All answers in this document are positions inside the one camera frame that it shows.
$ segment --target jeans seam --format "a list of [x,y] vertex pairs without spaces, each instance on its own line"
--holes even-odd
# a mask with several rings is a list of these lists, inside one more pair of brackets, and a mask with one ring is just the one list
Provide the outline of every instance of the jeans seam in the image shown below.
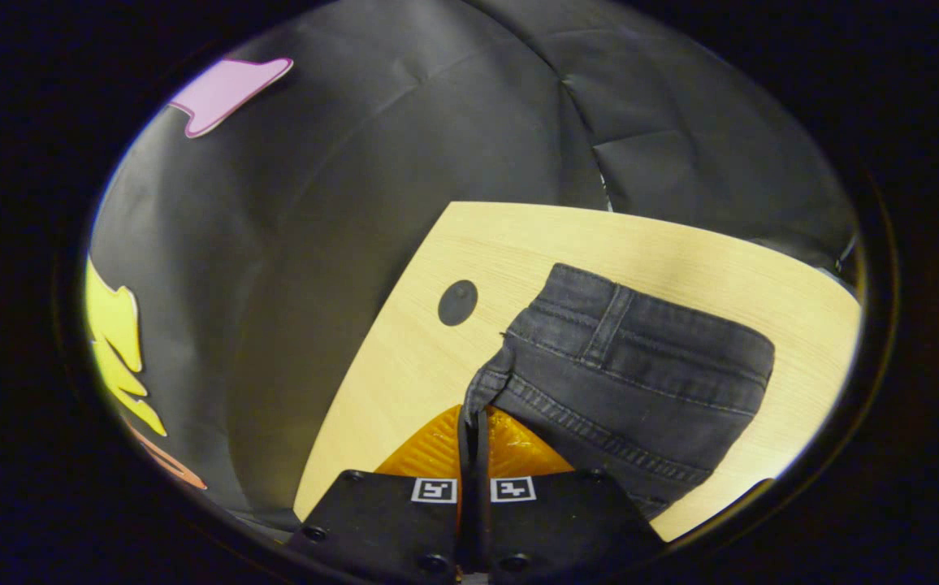
[[[589,338],[588,344],[585,345],[585,348],[582,351],[582,356],[578,359],[579,362],[588,363],[590,366],[600,366],[600,364],[602,364],[602,362],[595,362],[595,360],[589,359],[588,356],[589,352],[592,350],[592,345],[596,342],[596,336],[599,336],[599,331],[603,329],[603,323],[606,323],[607,317],[610,316],[611,307],[614,307],[614,301],[617,300],[617,290],[618,287],[615,286],[614,294],[610,296],[610,301],[607,303],[607,308],[603,311],[602,318],[599,318],[599,323],[596,324],[596,329],[592,331],[592,337]],[[614,333],[611,334],[611,338],[613,338],[614,334],[616,333],[617,329],[614,329]]]
[[[635,301],[635,297],[631,297],[630,303],[634,301]],[[562,310],[573,312],[572,310],[569,310],[569,308],[566,308],[566,307],[560,307],[560,308]],[[576,323],[576,325],[588,327],[589,329],[592,329],[593,327],[595,327],[596,330],[599,330],[599,325],[593,325],[593,323],[581,321],[581,319],[573,318],[573,316],[569,316],[565,314],[558,314],[558,312],[555,312],[554,310],[549,310],[548,308],[532,306],[530,307],[530,310],[535,310],[535,311],[540,312],[540,314],[552,316],[552,318],[555,318],[555,319],[563,319],[563,321],[566,321],[569,323]],[[642,336],[642,334],[636,333],[635,331],[623,330],[621,329],[621,323],[618,323],[618,327],[615,331],[616,331],[615,336],[625,337],[625,339],[628,341],[633,341],[637,345],[643,345],[645,349],[651,349],[651,351],[663,353],[668,357],[681,359],[681,360],[684,360],[684,362],[691,362],[694,364],[694,366],[706,366],[706,367],[711,367],[711,369],[713,370],[723,371],[723,373],[726,373],[726,374],[740,375],[740,377],[745,378],[752,382],[756,382],[758,384],[765,384],[766,382],[768,382],[768,379],[763,379],[762,375],[760,375],[759,373],[756,373],[756,371],[737,370],[737,369],[734,369],[729,364],[720,364],[715,359],[711,359],[711,358],[708,358],[708,356],[706,355],[693,352],[691,351],[691,349],[682,348],[680,345],[670,344],[670,342],[668,341],[657,340],[655,337]]]
[[[552,306],[559,307],[560,310],[565,310],[565,311],[567,311],[567,312],[571,312],[571,314],[577,314],[576,311],[569,310],[569,308],[567,308],[567,307],[560,307],[560,305],[557,305],[557,304],[555,304],[555,303],[550,303],[550,302],[548,302],[548,301],[544,301],[544,302],[547,303],[547,304],[550,304],[550,305],[552,305]],[[584,326],[584,327],[588,327],[589,329],[592,329],[593,327],[598,327],[598,326],[599,326],[599,322],[590,323],[590,322],[588,322],[588,321],[584,321],[584,319],[573,318],[573,316],[570,316],[570,315],[558,314],[558,312],[555,312],[554,310],[550,310],[550,308],[540,307],[540,306],[537,306],[537,305],[534,304],[534,303],[533,303],[532,305],[533,305],[533,306],[530,307],[530,310],[538,311],[538,312],[540,312],[540,314],[545,314],[545,315],[548,315],[548,316],[555,316],[555,318],[563,319],[563,321],[567,321],[567,322],[571,322],[571,323],[576,323],[576,325],[581,325],[581,326]]]
[[647,516],[647,519],[652,519],[658,514],[662,514],[667,508],[671,506],[671,502],[666,502],[666,500],[661,500],[659,497],[650,497],[650,496],[636,496],[629,493],[629,500],[633,504],[636,504],[637,508],[642,510],[643,514]]
[[[554,399],[554,397],[547,395],[543,390],[536,388],[530,382],[519,377],[519,375],[512,375],[510,382],[514,383],[507,386],[506,389],[508,393],[526,404],[526,406],[533,408],[538,414],[545,416],[545,418],[550,419],[550,421],[558,423],[558,425],[562,426],[564,429],[570,430],[572,433],[576,434],[576,436],[595,444],[596,447],[602,449],[607,455],[621,459],[622,462],[632,464],[632,466],[637,467],[637,469],[646,471],[648,474],[658,475],[658,477],[667,480],[683,482],[694,486],[700,485],[712,474],[712,470],[701,469],[701,467],[690,466],[688,463],[674,461],[673,459],[655,455],[639,447],[639,445],[634,444],[629,438],[622,437],[600,426],[598,423],[592,422],[591,419],[586,418],[586,416],[577,414],[577,412],[567,408],[558,402],[558,400]],[[559,422],[550,414],[545,414],[536,404],[533,404],[535,401],[522,395],[522,393],[525,393],[525,390],[535,393],[538,399],[545,400],[552,408],[561,411],[562,414],[577,419],[576,425],[571,426],[566,422]]]
[[505,378],[507,375],[509,375],[509,373],[507,371],[488,370],[486,367],[482,367],[480,370],[480,375],[481,378],[483,378],[484,375],[490,375],[492,378]]
[[[603,283],[604,285],[606,285],[606,286],[623,286],[623,285],[619,285],[619,284],[617,284],[616,282],[611,281],[611,280],[609,280],[609,279],[607,279],[607,278],[604,278],[604,277],[602,277],[602,276],[596,276],[595,274],[587,273],[587,271],[584,271],[584,270],[581,270],[581,269],[576,269],[576,267],[567,266],[567,264],[556,264],[556,266],[554,266],[554,267],[555,267],[555,269],[562,269],[562,270],[564,270],[564,271],[572,271],[573,273],[579,274],[579,275],[581,275],[581,276],[588,277],[588,278],[590,278],[590,279],[592,279],[592,280],[595,280],[596,282],[602,282],[602,283]],[[720,326],[734,326],[734,327],[736,327],[736,328],[739,328],[740,331],[746,333],[748,336],[751,336],[751,337],[755,338],[755,340],[759,341],[761,344],[766,345],[766,347],[769,347],[770,349],[774,349],[773,342],[770,341],[769,338],[767,338],[766,336],[763,336],[762,333],[759,333],[759,332],[756,331],[756,330],[753,330],[753,329],[751,329],[751,328],[749,328],[749,327],[746,327],[746,326],[744,326],[744,325],[741,325],[741,323],[735,323],[735,322],[733,322],[733,321],[729,321],[729,319],[722,318],[721,316],[718,316],[718,315],[707,314],[707,312],[704,312],[704,311],[701,311],[701,310],[696,310],[696,309],[693,308],[693,307],[687,307],[687,306],[685,306],[685,305],[678,305],[678,304],[675,304],[675,303],[671,303],[671,302],[666,301],[666,300],[664,300],[664,299],[659,299],[658,297],[654,297],[654,296],[651,296],[651,295],[647,295],[647,294],[644,293],[644,292],[638,292],[638,290],[635,290],[635,289],[632,289],[632,288],[630,288],[629,291],[630,291],[631,293],[633,293],[633,296],[636,296],[636,297],[647,297],[647,299],[653,300],[656,304],[664,305],[664,306],[667,306],[667,307],[673,307],[675,310],[690,312],[690,314],[696,315],[697,318],[703,319],[703,321],[706,321],[706,322],[708,322],[708,323],[717,323],[717,325],[720,325]],[[556,306],[558,306],[558,307],[560,307],[560,308],[563,308],[563,310],[568,310],[568,311],[577,312],[577,311],[571,310],[571,308],[569,308],[569,307],[565,307],[565,306],[563,306],[563,305],[560,305],[559,303],[555,303],[555,302],[548,301],[548,300],[547,300],[547,302],[550,303],[550,304],[552,304],[552,305],[556,305]]]
[[755,384],[758,385],[764,385],[769,381],[768,378],[763,378],[758,371],[743,369],[743,367],[732,367],[729,366],[729,364],[719,362],[719,360],[711,359],[706,355],[677,347],[675,344],[667,344],[667,342],[654,340],[652,337],[640,336],[640,334],[632,331],[618,331],[617,335],[626,342],[629,342],[629,344],[636,345],[637,348],[647,349],[647,351],[682,360],[682,362],[689,362],[692,366],[707,367],[710,370],[721,371],[723,374],[736,375],[739,378],[744,378],[749,382],[755,382]]
[[621,324],[625,322],[625,315],[629,314],[629,311],[632,310],[633,300],[635,300],[635,295],[629,295],[629,300],[625,301],[625,310],[621,312],[621,318],[617,320],[617,323],[614,326],[614,333],[610,334],[610,340],[607,340],[607,347],[604,348],[603,356],[599,360],[600,364],[607,363],[607,356],[610,355],[610,348],[614,347],[614,338],[617,337],[618,331],[621,330]]
[[[554,348],[551,345],[544,344],[544,342],[542,341],[532,340],[528,336],[523,336],[521,333],[513,330],[512,327],[510,327],[509,330],[507,330],[507,334],[509,334],[510,336],[516,337],[518,340],[525,341],[527,344],[535,345],[536,348],[544,349],[544,351],[548,351],[559,357],[569,359],[569,360],[577,360],[575,356],[566,354],[563,351],[561,351],[561,349],[559,348]],[[662,392],[662,390],[652,388],[651,386],[647,386],[646,384],[640,381],[634,380],[632,378],[626,378],[624,375],[615,374],[613,373],[613,371],[610,371],[610,370],[603,370],[603,369],[590,369],[590,370],[595,371],[595,373],[597,374],[607,375],[608,377],[614,378],[615,380],[625,382],[626,384],[632,385],[633,388],[647,390],[647,392],[653,392],[656,395],[663,396],[663,397],[670,397],[670,399],[681,400],[682,402],[689,402],[691,404],[696,404],[699,406],[712,408],[715,410],[733,412],[733,414],[740,414],[740,415],[748,416],[748,418],[754,418],[756,415],[756,412],[751,412],[751,411],[743,410],[740,408],[734,408],[732,406],[722,406],[722,405],[715,404],[715,403],[708,403],[708,402],[703,402],[700,400],[692,399],[692,397],[689,397],[689,396],[674,395],[674,393],[671,393],[671,392]]]

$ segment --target black jeans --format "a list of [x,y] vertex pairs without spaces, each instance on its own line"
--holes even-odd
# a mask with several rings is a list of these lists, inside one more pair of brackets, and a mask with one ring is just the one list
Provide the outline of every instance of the black jeans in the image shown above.
[[613,475],[647,519],[718,466],[773,367],[755,330],[565,264],[504,337],[465,415],[508,412],[571,466]]

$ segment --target pink shape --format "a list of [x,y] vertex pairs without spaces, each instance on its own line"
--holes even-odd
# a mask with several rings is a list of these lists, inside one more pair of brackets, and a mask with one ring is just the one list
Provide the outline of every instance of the pink shape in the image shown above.
[[214,64],[170,100],[170,105],[188,115],[184,135],[201,137],[213,130],[290,67],[292,59],[284,57],[268,63],[224,59]]

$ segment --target jeans waistband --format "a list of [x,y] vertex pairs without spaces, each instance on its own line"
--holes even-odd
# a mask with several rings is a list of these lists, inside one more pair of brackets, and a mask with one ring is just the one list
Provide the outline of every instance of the jeans waistband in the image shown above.
[[625,382],[748,415],[774,359],[756,330],[559,263],[507,334]]

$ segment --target orange gripper pad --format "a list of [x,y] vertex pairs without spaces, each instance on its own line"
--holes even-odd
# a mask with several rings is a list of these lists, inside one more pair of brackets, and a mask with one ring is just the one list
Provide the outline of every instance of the orange gripper pad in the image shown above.
[[434,416],[387,457],[376,473],[411,478],[459,478],[460,408],[456,405]]
[[491,406],[487,407],[487,451],[487,474],[492,478],[521,478],[574,470],[536,434]]

